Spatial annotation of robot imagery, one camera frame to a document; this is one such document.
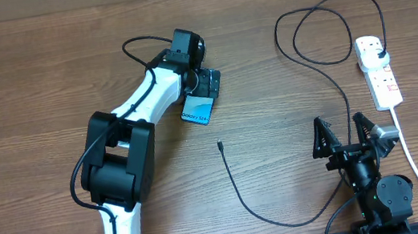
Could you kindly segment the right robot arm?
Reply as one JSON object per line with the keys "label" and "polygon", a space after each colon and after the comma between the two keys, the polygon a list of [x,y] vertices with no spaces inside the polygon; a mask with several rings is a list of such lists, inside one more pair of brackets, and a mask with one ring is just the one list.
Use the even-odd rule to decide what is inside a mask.
{"label": "right robot arm", "polygon": [[381,127],[361,112],[353,116],[359,142],[343,145],[330,130],[329,123],[314,119],[315,159],[327,158],[327,170],[345,173],[353,196],[329,219],[324,234],[332,234],[331,224],[343,209],[353,202],[359,205],[361,221],[351,224],[350,230],[336,234],[418,234],[418,225],[411,225],[412,181],[404,175],[382,176],[380,160],[386,158],[400,141],[394,126]]}

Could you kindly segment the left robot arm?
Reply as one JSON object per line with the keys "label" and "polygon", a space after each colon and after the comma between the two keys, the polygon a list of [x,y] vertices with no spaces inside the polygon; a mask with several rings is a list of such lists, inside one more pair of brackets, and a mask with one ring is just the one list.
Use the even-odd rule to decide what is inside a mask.
{"label": "left robot arm", "polygon": [[219,95],[221,73],[202,66],[205,41],[176,29],[169,47],[142,62],[144,79],[125,103],[95,112],[88,122],[84,153],[70,179],[90,193],[81,207],[98,211],[104,234],[141,234],[141,205],[148,198],[155,168],[155,129],[175,102],[182,120],[206,125]]}

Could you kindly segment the Samsung Galaxy smartphone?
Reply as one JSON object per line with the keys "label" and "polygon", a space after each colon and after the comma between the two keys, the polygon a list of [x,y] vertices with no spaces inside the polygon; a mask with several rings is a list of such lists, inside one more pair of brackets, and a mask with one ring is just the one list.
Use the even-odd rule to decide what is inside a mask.
{"label": "Samsung Galaxy smartphone", "polygon": [[213,102],[212,98],[187,95],[181,119],[190,123],[208,125],[211,120]]}

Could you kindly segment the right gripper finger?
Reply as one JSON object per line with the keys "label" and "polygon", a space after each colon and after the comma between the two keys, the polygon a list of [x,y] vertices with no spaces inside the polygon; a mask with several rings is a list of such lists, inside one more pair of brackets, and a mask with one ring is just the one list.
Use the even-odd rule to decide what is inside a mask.
{"label": "right gripper finger", "polygon": [[353,120],[355,122],[359,142],[361,144],[371,144],[371,130],[375,124],[361,112],[356,112],[353,115]]}
{"label": "right gripper finger", "polygon": [[330,130],[330,124],[320,117],[316,117],[314,123],[313,158],[326,158],[335,154],[342,147],[341,143]]}

